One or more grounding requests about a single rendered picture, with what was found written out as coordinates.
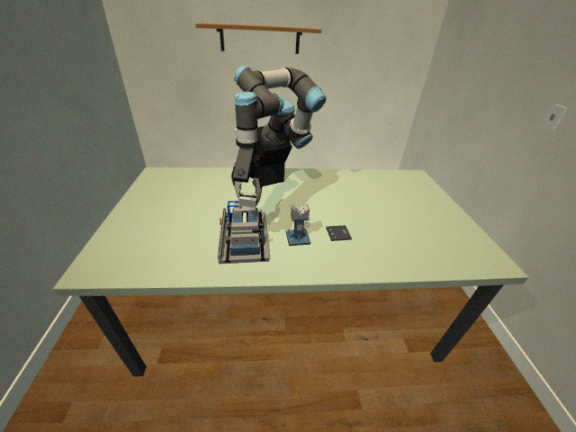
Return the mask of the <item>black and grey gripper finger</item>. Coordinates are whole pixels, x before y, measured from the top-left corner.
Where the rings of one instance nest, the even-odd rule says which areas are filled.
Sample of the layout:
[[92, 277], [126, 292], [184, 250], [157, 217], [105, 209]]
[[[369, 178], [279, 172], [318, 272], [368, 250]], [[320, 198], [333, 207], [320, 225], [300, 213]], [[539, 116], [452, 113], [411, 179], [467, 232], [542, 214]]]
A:
[[233, 171], [232, 171], [232, 174], [231, 174], [231, 179], [232, 179], [232, 183], [233, 183], [233, 185], [234, 185], [234, 188], [235, 188], [237, 197], [239, 198], [239, 197], [241, 196], [240, 190], [241, 190], [241, 185], [242, 185], [242, 184], [240, 184], [240, 183], [242, 183], [242, 182], [237, 182], [237, 181], [234, 181], [234, 180], [233, 180], [233, 177], [232, 177], [232, 176], [233, 176], [234, 168], [235, 168], [235, 166], [233, 167]]
[[256, 188], [256, 200], [259, 203], [262, 193], [262, 185], [264, 181], [263, 173], [261, 172], [261, 168], [257, 168], [257, 174], [252, 181], [253, 186]]

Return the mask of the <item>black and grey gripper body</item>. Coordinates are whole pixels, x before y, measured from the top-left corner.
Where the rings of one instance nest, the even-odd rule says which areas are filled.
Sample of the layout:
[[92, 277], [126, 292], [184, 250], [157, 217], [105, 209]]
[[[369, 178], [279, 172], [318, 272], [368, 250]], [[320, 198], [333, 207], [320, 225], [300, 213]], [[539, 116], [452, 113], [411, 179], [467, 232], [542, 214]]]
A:
[[259, 138], [257, 138], [257, 142], [250, 143], [250, 144], [240, 143], [236, 139], [236, 144], [237, 144], [237, 146], [239, 146], [241, 148], [246, 148], [246, 149], [254, 148], [255, 149], [255, 155], [253, 158], [253, 163], [252, 163], [251, 172], [250, 172], [250, 178], [253, 178], [253, 176], [257, 175], [257, 168], [259, 168], [259, 162], [260, 162], [260, 168], [262, 168], [262, 153], [257, 152], [257, 146], [259, 145]]

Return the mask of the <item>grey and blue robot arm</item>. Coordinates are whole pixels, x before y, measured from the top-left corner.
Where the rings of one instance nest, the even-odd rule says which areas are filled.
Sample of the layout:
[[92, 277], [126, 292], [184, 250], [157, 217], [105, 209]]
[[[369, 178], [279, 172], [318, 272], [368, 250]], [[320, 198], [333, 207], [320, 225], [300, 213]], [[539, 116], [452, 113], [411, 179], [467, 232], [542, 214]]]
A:
[[[312, 140], [309, 122], [313, 113], [326, 102], [326, 96], [307, 74], [290, 67], [261, 72], [242, 66], [235, 72], [234, 80], [243, 91], [235, 95], [238, 142], [257, 142], [257, 119], [271, 115], [261, 132], [266, 145], [280, 148], [288, 138], [297, 149], [301, 149]], [[292, 103], [268, 90], [281, 86], [290, 88], [298, 96], [295, 114]], [[254, 148], [239, 147], [234, 181], [248, 182], [254, 155]]]

